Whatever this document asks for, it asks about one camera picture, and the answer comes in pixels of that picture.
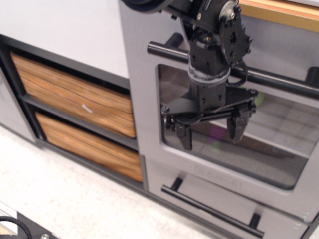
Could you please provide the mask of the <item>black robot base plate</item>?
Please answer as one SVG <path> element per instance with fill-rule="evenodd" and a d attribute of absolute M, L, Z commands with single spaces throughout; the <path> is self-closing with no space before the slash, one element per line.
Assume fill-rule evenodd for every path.
<path fill-rule="evenodd" d="M 17 212 L 17 219 L 22 221 L 28 227 L 33 239 L 59 239 L 56 234 L 52 233 L 20 212 Z"/>

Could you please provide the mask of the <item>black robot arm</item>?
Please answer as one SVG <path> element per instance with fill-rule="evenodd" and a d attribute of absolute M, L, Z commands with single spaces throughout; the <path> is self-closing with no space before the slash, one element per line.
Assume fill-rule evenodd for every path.
<path fill-rule="evenodd" d="M 226 119 L 231 140 L 238 143 L 249 118 L 256 111 L 256 90 L 243 89 L 248 76 L 231 83 L 231 70 L 248 69 L 243 57 L 252 39 L 241 25 L 241 7 L 234 0 L 127 0 L 125 5 L 143 13 L 167 11 L 182 21 L 190 50 L 179 46 L 176 33 L 166 44 L 150 42 L 148 53 L 188 64 L 190 86 L 182 97 L 162 106 L 164 125 L 175 131 L 184 149 L 192 149 L 191 126 L 202 121 Z"/>

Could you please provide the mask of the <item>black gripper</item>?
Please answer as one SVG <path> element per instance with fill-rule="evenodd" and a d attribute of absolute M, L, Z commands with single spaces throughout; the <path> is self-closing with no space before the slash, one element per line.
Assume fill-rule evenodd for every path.
<path fill-rule="evenodd" d="M 234 144 L 243 137 L 249 118 L 256 112 L 258 91 L 228 85 L 226 81 L 203 84 L 190 82 L 181 96 L 165 99 L 160 113 L 165 128 L 175 129 L 185 150 L 192 150 L 192 125 L 211 120 L 227 120 Z"/>

